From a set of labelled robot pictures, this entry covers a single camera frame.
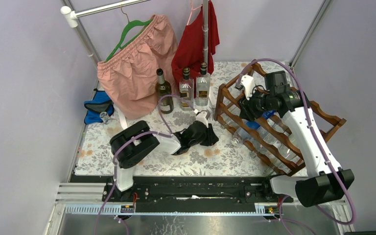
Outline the clear glass wine bottle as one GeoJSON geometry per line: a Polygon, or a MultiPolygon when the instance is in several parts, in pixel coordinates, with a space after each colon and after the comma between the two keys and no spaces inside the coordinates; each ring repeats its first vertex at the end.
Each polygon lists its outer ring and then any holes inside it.
{"type": "MultiPolygon", "coordinates": [[[[273,120],[274,124],[272,125],[272,127],[278,131],[278,132],[282,132],[283,134],[285,134],[289,141],[295,146],[295,147],[298,147],[297,146],[297,140],[296,138],[294,137],[294,135],[292,134],[292,131],[289,129],[289,127],[287,127],[282,119],[278,116],[278,115],[274,115],[271,117],[271,119],[273,120]]],[[[280,146],[278,148],[279,152],[285,157],[285,158],[290,158],[292,159],[292,157],[295,157],[296,154],[293,153],[293,151],[287,147],[286,145],[280,143],[280,146]]]]}

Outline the clear glass flask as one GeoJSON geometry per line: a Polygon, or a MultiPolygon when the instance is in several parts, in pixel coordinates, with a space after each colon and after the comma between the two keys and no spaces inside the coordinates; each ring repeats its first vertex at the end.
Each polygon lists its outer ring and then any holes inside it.
{"type": "Polygon", "coordinates": [[[110,125],[116,121],[116,119],[112,118],[107,112],[101,112],[99,117],[104,125],[110,125]]]}

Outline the small clear bottle bluish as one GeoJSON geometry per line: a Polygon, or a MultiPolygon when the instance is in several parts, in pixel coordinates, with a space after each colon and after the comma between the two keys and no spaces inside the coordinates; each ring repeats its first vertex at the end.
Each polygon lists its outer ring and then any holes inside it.
{"type": "MultiPolygon", "coordinates": [[[[259,129],[259,133],[261,134],[261,137],[263,140],[273,146],[275,146],[279,153],[289,161],[292,161],[293,163],[297,164],[298,160],[300,159],[297,157],[295,153],[293,153],[288,147],[286,147],[284,144],[282,144],[279,140],[277,140],[272,134],[269,134],[267,131],[263,131],[262,129],[259,129]]],[[[272,166],[277,167],[280,170],[283,170],[286,173],[290,172],[290,169],[285,166],[278,158],[276,158],[269,150],[267,150],[265,147],[263,147],[258,141],[251,140],[251,143],[253,144],[256,151],[260,154],[265,155],[269,158],[271,161],[271,166],[264,166],[263,167],[263,174],[265,176],[276,174],[276,172],[271,168],[272,166]]]]}

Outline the small clear glass bottle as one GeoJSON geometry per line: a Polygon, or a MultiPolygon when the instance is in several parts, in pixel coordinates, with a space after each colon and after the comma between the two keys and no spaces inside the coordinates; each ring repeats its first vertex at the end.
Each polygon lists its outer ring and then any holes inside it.
{"type": "MultiPolygon", "coordinates": [[[[241,112],[241,110],[240,110],[237,106],[232,106],[232,107],[230,107],[230,108],[228,109],[228,111],[229,111],[231,114],[233,114],[233,115],[237,115],[237,116],[239,116],[239,114],[240,114],[240,112],[241,112]]],[[[232,127],[232,128],[237,129],[237,128],[239,127],[239,125],[238,125],[235,121],[233,121],[233,119],[232,119],[231,117],[229,117],[226,113],[222,113],[222,114],[221,114],[221,117],[222,117],[224,123],[223,123],[223,124],[220,124],[220,125],[221,125],[221,127],[222,127],[223,129],[226,129],[227,127],[232,127]]]]}

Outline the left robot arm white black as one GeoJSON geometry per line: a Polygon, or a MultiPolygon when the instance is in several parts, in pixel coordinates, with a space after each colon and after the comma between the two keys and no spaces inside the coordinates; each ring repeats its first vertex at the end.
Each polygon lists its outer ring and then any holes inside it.
{"type": "Polygon", "coordinates": [[[195,145],[212,146],[218,141],[212,124],[198,120],[171,135],[150,130],[144,120],[114,134],[109,141],[115,166],[114,196],[120,201],[131,198],[134,167],[152,151],[178,156],[195,145]]]}

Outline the dark green wine bottle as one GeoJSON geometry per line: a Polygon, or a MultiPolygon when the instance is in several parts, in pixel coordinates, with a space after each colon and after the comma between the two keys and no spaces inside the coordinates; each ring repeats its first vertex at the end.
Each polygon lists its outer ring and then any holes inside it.
{"type": "MultiPolygon", "coordinates": [[[[158,82],[155,86],[158,99],[161,99],[164,95],[172,94],[171,84],[165,80],[164,71],[162,69],[156,70],[158,82]]],[[[170,114],[174,110],[173,97],[165,97],[158,102],[159,109],[163,114],[170,114]]]]}

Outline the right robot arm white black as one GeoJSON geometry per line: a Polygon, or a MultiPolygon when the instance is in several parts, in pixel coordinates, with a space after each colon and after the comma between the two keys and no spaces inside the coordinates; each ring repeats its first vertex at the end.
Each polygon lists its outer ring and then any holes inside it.
{"type": "Polygon", "coordinates": [[[252,121],[265,111],[275,111],[291,130],[306,165],[307,177],[286,175],[270,177],[261,188],[263,199],[275,201],[281,194],[297,198],[305,207],[342,199],[354,181],[351,169],[343,169],[322,137],[301,90],[290,87],[284,71],[267,73],[263,93],[254,78],[244,75],[238,82],[244,88],[244,98],[238,102],[240,117],[252,121]]]}

